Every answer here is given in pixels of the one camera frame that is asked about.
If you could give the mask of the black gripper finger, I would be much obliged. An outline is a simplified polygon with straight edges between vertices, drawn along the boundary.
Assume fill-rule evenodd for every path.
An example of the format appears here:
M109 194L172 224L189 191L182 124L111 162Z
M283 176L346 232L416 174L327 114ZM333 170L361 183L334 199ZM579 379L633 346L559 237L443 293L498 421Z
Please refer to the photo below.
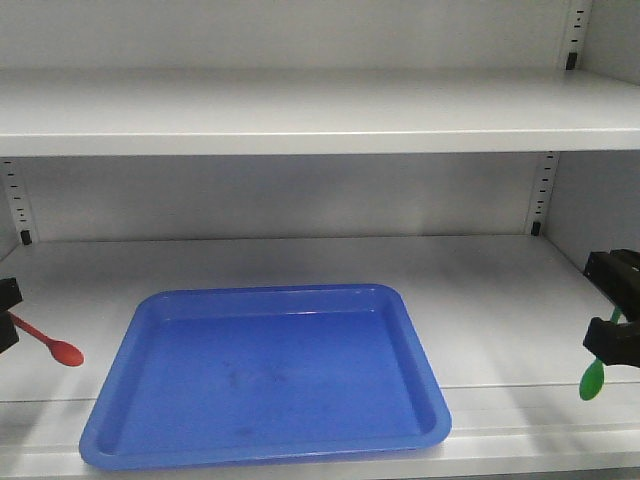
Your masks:
M594 317L589 323L583 346L607 366L639 368L639 322L614 324Z
M4 313L23 301L23 296L15 277L0 280L0 312Z
M584 276L627 320L639 319L639 253L629 249L591 252Z
M19 342L16 326L8 314L0 317L0 353L6 352Z

